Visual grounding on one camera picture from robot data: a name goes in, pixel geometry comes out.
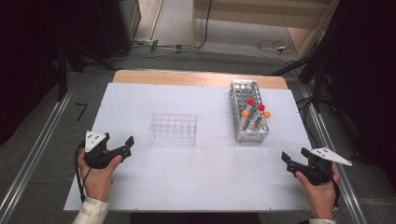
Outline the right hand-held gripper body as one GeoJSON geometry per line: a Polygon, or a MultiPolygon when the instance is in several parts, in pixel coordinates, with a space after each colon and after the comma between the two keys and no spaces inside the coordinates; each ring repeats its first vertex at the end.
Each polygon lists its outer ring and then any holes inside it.
{"type": "Polygon", "coordinates": [[[307,159],[308,164],[306,165],[306,167],[308,172],[305,176],[307,177],[308,181],[314,186],[325,184],[331,180],[332,165],[334,163],[340,163],[347,166],[352,165],[351,161],[341,157],[327,147],[320,147],[308,150],[315,155],[315,158],[313,160],[307,159]]]}

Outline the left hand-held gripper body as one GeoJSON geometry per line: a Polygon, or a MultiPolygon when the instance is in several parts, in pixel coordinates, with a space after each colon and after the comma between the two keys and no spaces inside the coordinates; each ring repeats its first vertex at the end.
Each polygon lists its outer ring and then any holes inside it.
{"type": "Polygon", "coordinates": [[[106,136],[104,133],[86,132],[85,137],[85,161],[94,169],[104,169],[116,157],[104,146],[106,136]]]}

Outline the clear plastic tube rack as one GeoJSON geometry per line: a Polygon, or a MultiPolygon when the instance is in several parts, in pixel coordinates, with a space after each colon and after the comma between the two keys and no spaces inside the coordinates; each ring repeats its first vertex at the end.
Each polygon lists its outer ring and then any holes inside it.
{"type": "Polygon", "coordinates": [[[165,113],[152,115],[150,134],[154,144],[194,145],[196,131],[196,115],[165,113]]]}

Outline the orange cap centrifuge tube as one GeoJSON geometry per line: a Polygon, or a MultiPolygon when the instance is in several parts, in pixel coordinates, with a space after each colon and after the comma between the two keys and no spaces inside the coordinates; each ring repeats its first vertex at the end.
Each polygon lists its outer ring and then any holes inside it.
{"type": "Polygon", "coordinates": [[[239,123],[239,131],[243,132],[245,130],[245,126],[248,120],[248,116],[249,116],[249,111],[248,110],[243,110],[242,112],[242,116],[240,119],[240,123],[239,123]]]}
{"type": "Polygon", "coordinates": [[[262,120],[260,124],[260,128],[264,131],[268,126],[268,119],[271,117],[271,113],[269,111],[264,111],[262,114],[262,120]]]}

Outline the red cap centrifuge tube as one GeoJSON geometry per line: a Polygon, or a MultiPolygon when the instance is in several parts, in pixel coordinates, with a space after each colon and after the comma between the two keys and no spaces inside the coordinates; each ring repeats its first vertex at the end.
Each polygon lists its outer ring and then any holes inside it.
{"type": "Polygon", "coordinates": [[[250,114],[251,114],[251,109],[254,106],[254,103],[255,103],[255,100],[253,98],[249,98],[247,100],[247,105],[246,105],[246,108],[245,108],[245,110],[249,111],[249,116],[248,116],[248,119],[247,119],[247,123],[249,121],[249,117],[250,117],[250,114]]]}
{"type": "Polygon", "coordinates": [[[265,105],[258,105],[257,111],[256,111],[256,113],[254,115],[254,118],[253,118],[253,121],[252,121],[252,128],[253,129],[257,128],[257,124],[262,118],[262,114],[264,112],[264,109],[265,109],[265,105]]]}

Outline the metal tube rack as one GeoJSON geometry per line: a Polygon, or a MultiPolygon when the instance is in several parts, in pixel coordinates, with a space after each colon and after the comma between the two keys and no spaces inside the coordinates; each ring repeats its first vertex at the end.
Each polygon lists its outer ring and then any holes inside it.
{"type": "Polygon", "coordinates": [[[252,128],[252,121],[257,111],[258,105],[263,105],[261,93],[257,80],[234,79],[230,86],[230,98],[233,109],[234,135],[237,143],[262,143],[269,134],[269,126],[262,131],[260,128],[261,120],[257,128],[252,128]],[[243,132],[239,131],[239,123],[243,110],[245,110],[249,98],[255,100],[251,109],[249,121],[244,127],[243,132]]]}

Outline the person's left hand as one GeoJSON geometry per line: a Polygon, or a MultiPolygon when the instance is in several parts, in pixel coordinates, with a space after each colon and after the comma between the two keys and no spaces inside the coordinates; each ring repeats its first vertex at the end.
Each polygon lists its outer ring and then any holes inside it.
{"type": "Polygon", "coordinates": [[[85,161],[85,151],[82,150],[79,153],[78,168],[88,197],[102,202],[107,201],[112,185],[112,176],[121,159],[122,156],[117,156],[105,169],[93,169],[85,161]]]}

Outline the person's right hand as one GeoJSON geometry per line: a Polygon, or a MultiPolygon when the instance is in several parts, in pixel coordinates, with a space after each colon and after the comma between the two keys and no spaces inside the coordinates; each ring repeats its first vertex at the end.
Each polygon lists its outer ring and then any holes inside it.
{"type": "Polygon", "coordinates": [[[301,172],[295,173],[298,181],[304,187],[313,218],[333,219],[333,207],[336,199],[332,182],[314,186],[301,172]]]}

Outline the black stand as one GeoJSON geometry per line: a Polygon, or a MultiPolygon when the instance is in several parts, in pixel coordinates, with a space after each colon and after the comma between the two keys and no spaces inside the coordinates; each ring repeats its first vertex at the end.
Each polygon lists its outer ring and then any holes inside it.
{"type": "Polygon", "coordinates": [[[324,78],[324,64],[321,61],[321,56],[319,53],[311,53],[310,55],[302,58],[300,61],[291,63],[290,65],[275,71],[273,76],[280,77],[301,66],[303,67],[303,71],[298,76],[298,79],[302,84],[307,84],[312,78],[315,79],[314,90],[310,102],[313,104],[316,112],[319,113],[320,90],[324,78]]]}
{"type": "Polygon", "coordinates": [[[105,59],[97,56],[93,52],[89,51],[86,47],[80,45],[78,42],[65,40],[60,43],[58,47],[58,86],[59,94],[57,101],[60,102],[67,92],[67,74],[66,74],[66,63],[70,63],[74,71],[83,72],[85,69],[85,63],[82,60],[82,55],[88,56],[95,62],[101,64],[103,67],[118,71],[120,67],[107,62],[105,59]]]}

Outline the white board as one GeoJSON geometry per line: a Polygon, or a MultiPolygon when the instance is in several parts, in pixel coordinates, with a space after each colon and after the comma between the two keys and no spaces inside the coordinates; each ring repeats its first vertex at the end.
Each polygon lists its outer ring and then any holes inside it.
{"type": "Polygon", "coordinates": [[[304,163],[309,147],[289,90],[262,90],[272,116],[261,143],[234,139],[229,89],[110,83],[93,124],[109,133],[109,148],[132,137],[132,155],[115,171],[111,208],[122,212],[261,212],[307,209],[305,192],[281,155],[304,163]],[[153,114],[197,118],[189,146],[155,144],[153,114]]]}

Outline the dark curtain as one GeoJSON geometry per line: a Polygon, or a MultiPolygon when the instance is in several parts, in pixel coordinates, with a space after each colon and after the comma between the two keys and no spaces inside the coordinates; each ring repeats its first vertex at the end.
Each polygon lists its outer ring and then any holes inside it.
{"type": "Polygon", "coordinates": [[[0,146],[58,85],[58,47],[77,42],[89,0],[0,0],[0,146]]]}
{"type": "Polygon", "coordinates": [[[351,142],[396,190],[396,0],[340,0],[324,50],[351,142]]]}

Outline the grey power strip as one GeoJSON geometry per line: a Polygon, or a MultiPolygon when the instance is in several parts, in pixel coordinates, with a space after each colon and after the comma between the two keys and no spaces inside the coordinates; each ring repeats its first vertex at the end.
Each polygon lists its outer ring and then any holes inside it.
{"type": "Polygon", "coordinates": [[[156,48],[158,46],[158,39],[152,40],[152,39],[134,39],[132,41],[133,46],[137,47],[154,47],[156,48]]]}

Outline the dark cabinet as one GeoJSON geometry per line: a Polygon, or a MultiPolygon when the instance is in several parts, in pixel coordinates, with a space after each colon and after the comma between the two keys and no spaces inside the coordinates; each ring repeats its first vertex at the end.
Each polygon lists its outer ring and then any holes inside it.
{"type": "Polygon", "coordinates": [[[138,0],[96,0],[106,41],[106,56],[127,51],[133,40],[141,12],[138,0]]]}

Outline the beige wooden panel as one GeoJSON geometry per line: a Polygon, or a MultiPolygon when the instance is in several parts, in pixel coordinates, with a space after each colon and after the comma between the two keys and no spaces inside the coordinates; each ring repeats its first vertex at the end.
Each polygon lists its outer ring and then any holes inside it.
{"type": "MultiPolygon", "coordinates": [[[[326,31],[340,0],[212,0],[209,18],[287,27],[300,58],[308,55],[326,31]]],[[[204,19],[209,0],[192,0],[191,46],[195,42],[195,21],[204,19]]]]}

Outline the metal floor rail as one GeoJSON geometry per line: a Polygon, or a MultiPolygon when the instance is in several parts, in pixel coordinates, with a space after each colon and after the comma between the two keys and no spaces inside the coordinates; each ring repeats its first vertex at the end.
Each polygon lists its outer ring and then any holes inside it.
{"type": "Polygon", "coordinates": [[[40,131],[39,136],[35,139],[35,143],[27,152],[27,157],[21,164],[21,168],[16,174],[15,178],[10,183],[4,197],[0,203],[0,224],[7,224],[15,209],[20,197],[22,196],[45,148],[50,140],[50,137],[55,130],[67,104],[70,100],[71,94],[74,90],[75,82],[80,78],[81,73],[72,72],[66,76],[66,84],[69,89],[64,96],[56,102],[54,107],[46,119],[46,123],[40,131]]]}
{"type": "MultiPolygon", "coordinates": [[[[307,109],[307,113],[312,119],[315,128],[313,130],[308,129],[310,139],[315,143],[317,147],[325,146],[331,149],[333,152],[338,153],[339,150],[334,146],[332,139],[329,135],[327,127],[323,121],[322,115],[317,112],[313,104],[310,104],[307,109]]],[[[361,209],[361,204],[358,197],[347,177],[346,170],[342,164],[337,166],[343,179],[340,183],[341,197],[343,202],[346,204],[347,211],[352,219],[353,224],[368,224],[366,217],[361,209]]]]}

